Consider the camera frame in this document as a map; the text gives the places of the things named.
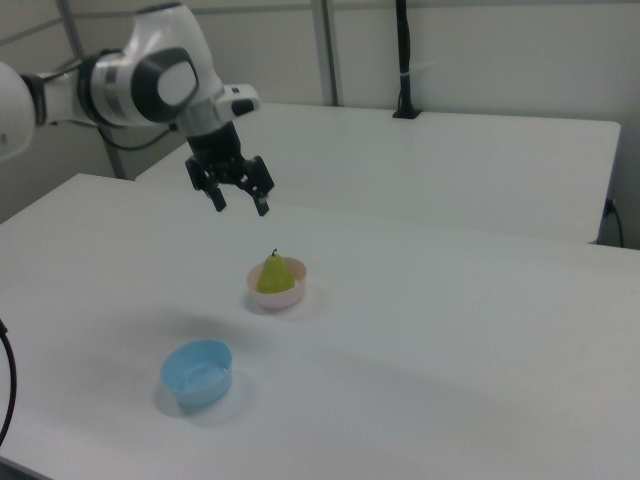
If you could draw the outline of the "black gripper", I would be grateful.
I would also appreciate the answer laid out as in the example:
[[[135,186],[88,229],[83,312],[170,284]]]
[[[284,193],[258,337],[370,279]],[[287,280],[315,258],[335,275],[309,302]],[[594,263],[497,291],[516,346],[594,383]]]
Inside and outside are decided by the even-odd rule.
[[[259,216],[265,216],[269,192],[274,181],[260,156],[247,159],[242,155],[241,142],[232,122],[205,135],[187,138],[192,156],[185,162],[196,191],[206,191],[217,212],[222,212],[226,200],[219,184],[235,185],[250,194]]]

